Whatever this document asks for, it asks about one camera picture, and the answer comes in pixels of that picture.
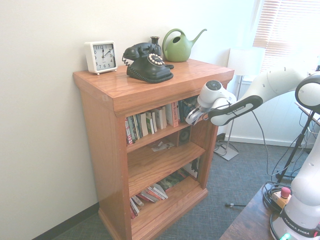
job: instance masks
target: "white alarm clock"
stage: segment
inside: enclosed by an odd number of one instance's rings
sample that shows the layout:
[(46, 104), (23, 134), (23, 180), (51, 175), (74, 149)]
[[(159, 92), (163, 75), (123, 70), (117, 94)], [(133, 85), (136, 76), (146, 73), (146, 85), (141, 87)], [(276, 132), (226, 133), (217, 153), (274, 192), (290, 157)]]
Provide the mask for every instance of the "white alarm clock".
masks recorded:
[(84, 51), (89, 72), (99, 75), (100, 73), (117, 70), (115, 42), (85, 42)]

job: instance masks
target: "white lamp shade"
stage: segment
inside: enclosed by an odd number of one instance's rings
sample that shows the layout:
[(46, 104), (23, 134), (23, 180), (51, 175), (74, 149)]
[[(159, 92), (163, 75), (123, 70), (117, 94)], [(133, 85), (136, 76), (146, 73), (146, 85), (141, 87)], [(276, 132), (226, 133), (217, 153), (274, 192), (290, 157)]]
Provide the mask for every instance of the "white lamp shade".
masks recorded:
[(261, 47), (230, 48), (228, 68), (234, 69), (235, 75), (258, 75), (265, 51)]

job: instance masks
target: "bookshelf side panel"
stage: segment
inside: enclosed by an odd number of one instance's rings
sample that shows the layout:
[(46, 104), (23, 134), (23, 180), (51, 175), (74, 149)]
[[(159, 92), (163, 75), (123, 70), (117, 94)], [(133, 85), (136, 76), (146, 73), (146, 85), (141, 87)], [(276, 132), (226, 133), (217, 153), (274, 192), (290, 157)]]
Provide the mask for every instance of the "bookshelf side panel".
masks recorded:
[(125, 118), (83, 91), (81, 98), (100, 215), (115, 239), (131, 239)]
[(198, 171), (198, 181), (203, 189), (207, 187), (217, 132), (218, 127), (213, 125), (209, 120), (202, 120), (192, 126), (191, 141), (205, 149), (205, 153), (201, 156)]

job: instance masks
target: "lamp base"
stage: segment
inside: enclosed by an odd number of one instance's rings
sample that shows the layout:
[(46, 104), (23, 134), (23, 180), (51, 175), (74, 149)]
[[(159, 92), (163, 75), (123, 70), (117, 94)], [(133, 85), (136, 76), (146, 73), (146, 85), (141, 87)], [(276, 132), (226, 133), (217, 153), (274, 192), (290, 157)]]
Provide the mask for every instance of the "lamp base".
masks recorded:
[(216, 154), (223, 157), (225, 160), (229, 161), (230, 159), (237, 156), (239, 153), (235, 150), (233, 150), (230, 147), (227, 147), (224, 144), (221, 144), (217, 150), (214, 150)]

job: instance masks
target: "small dark vase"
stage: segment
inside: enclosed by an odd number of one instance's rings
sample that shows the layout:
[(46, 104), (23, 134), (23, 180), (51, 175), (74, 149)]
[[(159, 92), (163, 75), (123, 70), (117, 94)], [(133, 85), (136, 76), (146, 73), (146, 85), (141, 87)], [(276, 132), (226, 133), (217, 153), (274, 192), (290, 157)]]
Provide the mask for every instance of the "small dark vase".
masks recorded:
[(158, 43), (159, 38), (160, 38), (159, 36), (151, 36), (150, 38), (151, 38), (151, 43), (152, 43), (152, 44), (157, 45), (157, 46), (160, 47), (160, 45), (159, 45), (159, 43)]

